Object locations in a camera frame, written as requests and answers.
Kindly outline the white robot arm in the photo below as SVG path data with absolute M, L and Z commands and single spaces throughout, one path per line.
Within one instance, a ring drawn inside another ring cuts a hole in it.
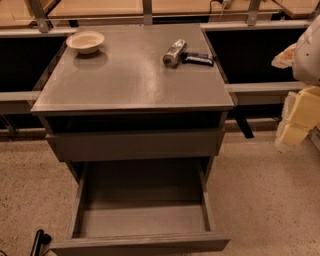
M 320 85 L 320 16 L 317 16 L 298 41 L 274 57 L 271 65 L 292 68 L 293 77 L 308 85 Z

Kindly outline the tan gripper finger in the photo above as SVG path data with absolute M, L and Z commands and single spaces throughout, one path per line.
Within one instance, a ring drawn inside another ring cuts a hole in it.
M 284 51 L 279 53 L 271 62 L 271 65 L 276 68 L 285 69 L 291 67 L 294 59 L 296 43 L 288 46 Z

